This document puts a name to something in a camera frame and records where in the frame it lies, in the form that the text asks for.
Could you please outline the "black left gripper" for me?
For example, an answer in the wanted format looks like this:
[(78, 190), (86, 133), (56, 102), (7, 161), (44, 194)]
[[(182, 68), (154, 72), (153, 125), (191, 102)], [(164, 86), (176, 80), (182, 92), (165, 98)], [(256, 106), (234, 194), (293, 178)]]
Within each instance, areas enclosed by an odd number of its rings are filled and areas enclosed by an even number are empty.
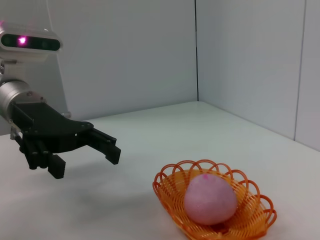
[(117, 139), (85, 121), (64, 117), (44, 102), (12, 103), (12, 122), (22, 133), (20, 151), (31, 170), (47, 169), (55, 178), (62, 179), (66, 162), (56, 154), (76, 150), (85, 145), (81, 135), (87, 133), (87, 145), (105, 155), (113, 165), (120, 160)]

